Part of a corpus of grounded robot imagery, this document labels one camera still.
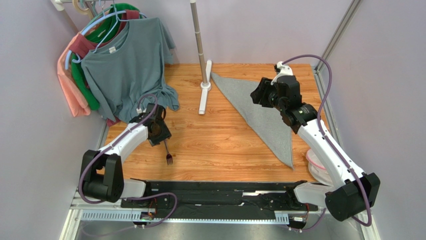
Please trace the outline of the grey cloth napkin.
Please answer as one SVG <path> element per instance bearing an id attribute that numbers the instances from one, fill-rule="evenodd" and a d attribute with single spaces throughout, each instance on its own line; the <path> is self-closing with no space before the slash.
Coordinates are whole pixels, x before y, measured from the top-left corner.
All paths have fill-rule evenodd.
<path id="1" fill-rule="evenodd" d="M 211 73 L 211 79 L 279 161 L 293 168 L 291 128 L 283 123 L 276 109 L 254 104 L 250 97 L 259 83 L 222 77 L 214 72 Z"/>

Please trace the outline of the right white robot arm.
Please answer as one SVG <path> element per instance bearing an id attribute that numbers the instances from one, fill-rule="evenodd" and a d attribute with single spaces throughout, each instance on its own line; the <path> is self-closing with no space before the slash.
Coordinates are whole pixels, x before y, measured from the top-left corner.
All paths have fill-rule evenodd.
<path id="1" fill-rule="evenodd" d="M 250 97 L 254 104 L 277 109 L 282 121 L 309 145 L 330 176 L 330 186 L 298 181 L 290 191 L 295 201 L 326 208 L 340 222 L 353 218 L 369 227 L 381 181 L 375 173 L 367 174 L 357 166 L 338 146 L 320 113 L 302 101 L 296 77 L 263 77 Z"/>

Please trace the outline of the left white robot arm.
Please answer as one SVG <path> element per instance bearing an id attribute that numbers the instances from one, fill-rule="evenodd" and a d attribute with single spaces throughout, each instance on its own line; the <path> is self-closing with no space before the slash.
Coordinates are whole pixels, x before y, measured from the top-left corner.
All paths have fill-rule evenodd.
<path id="1" fill-rule="evenodd" d="M 142 143 L 154 147 L 171 138 L 165 118 L 166 109 L 150 103 L 112 142 L 98 150 L 87 150 L 78 183 L 80 197 L 89 204 L 143 198 L 147 182 L 124 178 L 123 164 Z"/>

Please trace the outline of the purple metal fork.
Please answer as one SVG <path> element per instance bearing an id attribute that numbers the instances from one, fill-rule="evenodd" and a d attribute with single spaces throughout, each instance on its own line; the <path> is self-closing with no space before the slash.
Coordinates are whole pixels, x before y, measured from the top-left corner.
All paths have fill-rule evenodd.
<path id="1" fill-rule="evenodd" d="M 170 166 L 173 164 L 173 156 L 171 155 L 169 151 L 167 140 L 164 140 L 163 142 L 164 142 L 164 146 L 166 150 L 166 162 L 167 162 L 167 165 Z"/>

